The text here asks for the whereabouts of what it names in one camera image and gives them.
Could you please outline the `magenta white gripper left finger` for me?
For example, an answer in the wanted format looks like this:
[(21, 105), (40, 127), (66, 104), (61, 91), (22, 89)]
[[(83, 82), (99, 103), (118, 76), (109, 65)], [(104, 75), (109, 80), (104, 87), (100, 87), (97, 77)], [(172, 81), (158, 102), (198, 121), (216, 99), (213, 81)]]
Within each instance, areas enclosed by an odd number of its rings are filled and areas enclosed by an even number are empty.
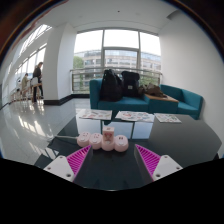
[(44, 170), (65, 180), (74, 182), (88, 157), (92, 157), (91, 145), (85, 146), (68, 156), (59, 155)]

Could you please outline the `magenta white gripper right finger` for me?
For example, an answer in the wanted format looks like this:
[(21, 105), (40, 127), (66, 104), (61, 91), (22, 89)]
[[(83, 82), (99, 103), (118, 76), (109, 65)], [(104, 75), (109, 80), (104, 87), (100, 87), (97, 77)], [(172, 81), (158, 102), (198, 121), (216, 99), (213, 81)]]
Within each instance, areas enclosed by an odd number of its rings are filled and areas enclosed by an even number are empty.
[(138, 144), (134, 156), (144, 182), (154, 182), (182, 169), (169, 155), (160, 156)]

